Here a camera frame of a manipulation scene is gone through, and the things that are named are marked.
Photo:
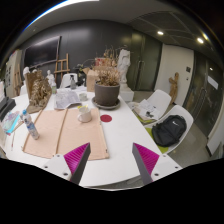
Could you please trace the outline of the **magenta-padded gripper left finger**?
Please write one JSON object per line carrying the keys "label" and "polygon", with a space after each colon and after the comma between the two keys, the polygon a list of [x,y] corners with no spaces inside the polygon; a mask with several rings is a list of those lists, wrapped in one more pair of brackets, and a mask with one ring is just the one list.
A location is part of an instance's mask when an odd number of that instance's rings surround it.
{"label": "magenta-padded gripper left finger", "polygon": [[65,155],[56,154],[42,166],[42,169],[78,185],[90,152],[90,144],[86,143]]}

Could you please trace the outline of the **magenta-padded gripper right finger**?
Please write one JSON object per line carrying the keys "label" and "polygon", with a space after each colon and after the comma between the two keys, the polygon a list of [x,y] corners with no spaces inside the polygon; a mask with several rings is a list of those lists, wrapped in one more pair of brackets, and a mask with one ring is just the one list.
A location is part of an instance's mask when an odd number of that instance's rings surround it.
{"label": "magenta-padded gripper right finger", "polygon": [[182,169],[167,154],[159,155],[150,149],[134,143],[132,153],[144,185],[150,184]]}

